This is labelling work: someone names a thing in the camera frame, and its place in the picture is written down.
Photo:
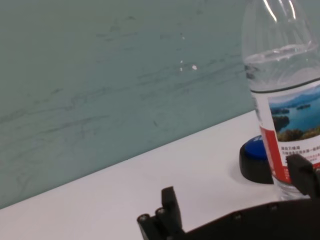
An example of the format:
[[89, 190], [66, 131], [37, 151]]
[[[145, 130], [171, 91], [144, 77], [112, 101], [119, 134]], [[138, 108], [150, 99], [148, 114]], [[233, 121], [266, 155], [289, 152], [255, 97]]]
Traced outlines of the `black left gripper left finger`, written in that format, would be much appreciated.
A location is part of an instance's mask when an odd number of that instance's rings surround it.
[[180, 207], [172, 186], [161, 190], [161, 207], [155, 210], [154, 215], [140, 215], [137, 224], [144, 240], [181, 240], [185, 237]]

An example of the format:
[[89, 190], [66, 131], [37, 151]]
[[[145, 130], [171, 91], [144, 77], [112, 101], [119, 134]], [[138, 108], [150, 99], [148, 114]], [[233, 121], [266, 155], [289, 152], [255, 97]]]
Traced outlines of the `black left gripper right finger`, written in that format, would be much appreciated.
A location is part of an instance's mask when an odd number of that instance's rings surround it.
[[287, 168], [292, 185], [304, 196], [320, 198], [320, 169], [300, 154], [286, 157]]

